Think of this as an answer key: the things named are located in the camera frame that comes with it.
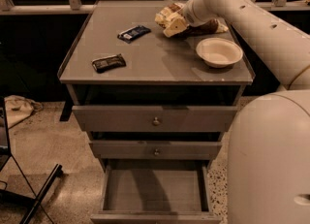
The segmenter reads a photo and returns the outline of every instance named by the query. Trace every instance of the drawer front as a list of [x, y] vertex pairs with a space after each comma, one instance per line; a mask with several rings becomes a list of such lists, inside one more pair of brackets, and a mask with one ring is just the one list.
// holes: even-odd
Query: drawer front
[[236, 107], [74, 106], [83, 131], [93, 132], [223, 132]]
[[90, 147], [95, 157], [103, 159], [212, 160], [216, 158], [221, 143], [94, 141]]

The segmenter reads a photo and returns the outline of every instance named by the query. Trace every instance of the speckled floor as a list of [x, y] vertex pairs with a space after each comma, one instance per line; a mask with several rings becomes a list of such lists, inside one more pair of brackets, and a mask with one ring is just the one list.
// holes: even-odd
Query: speckled floor
[[[242, 97], [242, 108], [253, 98]], [[31, 223], [92, 223], [91, 213], [98, 211], [104, 182], [103, 170], [94, 158], [85, 133], [71, 115], [60, 122], [64, 103], [43, 103], [37, 112], [10, 129], [13, 155], [30, 183], [38, 192], [56, 164], [63, 166], [64, 175], [53, 183], [42, 206]], [[223, 138], [223, 146], [208, 173], [212, 210], [227, 223], [227, 151], [230, 132]], [[32, 197], [32, 193], [13, 159], [0, 173], [0, 180], [8, 183], [7, 190]], [[0, 223], [18, 223], [24, 209], [0, 205]]]

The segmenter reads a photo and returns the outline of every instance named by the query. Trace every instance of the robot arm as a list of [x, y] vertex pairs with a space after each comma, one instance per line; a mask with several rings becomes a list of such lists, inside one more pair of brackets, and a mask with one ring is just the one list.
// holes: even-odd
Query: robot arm
[[192, 26], [224, 18], [287, 89], [310, 89], [310, 37], [257, 6], [255, 0], [189, 0], [183, 15]]

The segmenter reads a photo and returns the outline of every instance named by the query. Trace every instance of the drawer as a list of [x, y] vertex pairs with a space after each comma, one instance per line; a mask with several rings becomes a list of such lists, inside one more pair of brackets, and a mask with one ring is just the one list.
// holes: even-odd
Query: drawer
[[108, 160], [94, 223], [218, 224], [210, 212], [208, 162]]
[[213, 160], [220, 142], [93, 141], [91, 150], [99, 159]]
[[73, 106], [87, 132], [225, 132], [235, 106]]

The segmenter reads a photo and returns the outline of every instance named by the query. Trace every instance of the gray tabletop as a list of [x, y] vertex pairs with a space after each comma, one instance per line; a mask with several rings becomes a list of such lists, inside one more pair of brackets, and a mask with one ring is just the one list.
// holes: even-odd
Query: gray tabletop
[[[60, 76], [69, 84], [251, 84], [254, 74], [245, 59], [225, 69], [208, 67], [196, 54], [208, 37], [232, 40], [230, 32], [167, 38], [154, 19], [169, 1], [100, 1]], [[117, 34], [136, 25], [151, 32], [125, 43]], [[97, 74], [96, 58], [121, 53], [127, 66]]]

